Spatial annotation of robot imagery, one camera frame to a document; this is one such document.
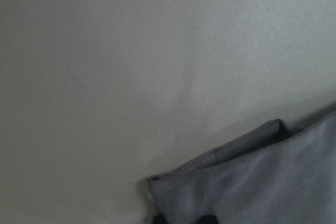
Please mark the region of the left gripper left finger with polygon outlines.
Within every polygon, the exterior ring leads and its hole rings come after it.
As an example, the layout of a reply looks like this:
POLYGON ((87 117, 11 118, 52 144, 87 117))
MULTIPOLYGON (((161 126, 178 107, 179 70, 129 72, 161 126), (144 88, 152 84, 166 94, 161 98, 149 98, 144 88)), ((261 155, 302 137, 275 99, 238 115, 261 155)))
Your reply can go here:
POLYGON ((156 215, 152 218, 152 224, 167 224, 163 215, 156 215))

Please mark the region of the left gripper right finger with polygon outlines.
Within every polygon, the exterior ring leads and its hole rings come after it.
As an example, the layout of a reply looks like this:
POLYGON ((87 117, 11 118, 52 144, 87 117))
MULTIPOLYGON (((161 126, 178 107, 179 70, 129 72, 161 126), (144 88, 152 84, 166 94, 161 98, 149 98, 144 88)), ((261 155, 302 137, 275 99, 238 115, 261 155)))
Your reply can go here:
POLYGON ((215 215, 203 215, 198 219, 198 224, 218 224, 218 219, 215 215))

